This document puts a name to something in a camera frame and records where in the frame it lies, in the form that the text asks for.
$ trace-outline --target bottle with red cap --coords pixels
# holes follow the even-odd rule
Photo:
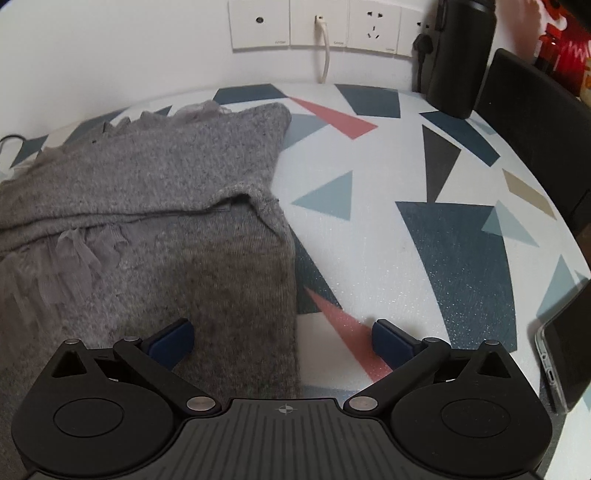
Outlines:
[[[558,46],[562,32],[552,24],[546,25],[546,33],[540,37],[535,47],[534,66],[544,73],[552,73],[560,56]]]

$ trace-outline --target crosshair logo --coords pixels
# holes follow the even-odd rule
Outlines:
[[[288,405],[286,403],[285,405],[282,405],[281,407],[276,408],[276,410],[279,410],[281,413],[283,413],[283,415],[287,415],[288,413],[291,413],[294,410],[297,410],[297,408],[294,408],[291,405]]]

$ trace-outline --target black bottle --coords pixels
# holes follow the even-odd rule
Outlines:
[[[427,102],[457,118],[476,103],[495,35],[495,0],[439,0],[440,33]]]

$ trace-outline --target smartphone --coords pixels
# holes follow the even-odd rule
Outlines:
[[[591,382],[591,283],[535,335],[557,411],[570,412]]]

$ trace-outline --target red bag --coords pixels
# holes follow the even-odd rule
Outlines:
[[[567,15],[566,20],[568,23],[558,44],[560,55],[552,77],[572,94],[579,96],[585,62],[591,57],[591,33],[571,15]]]

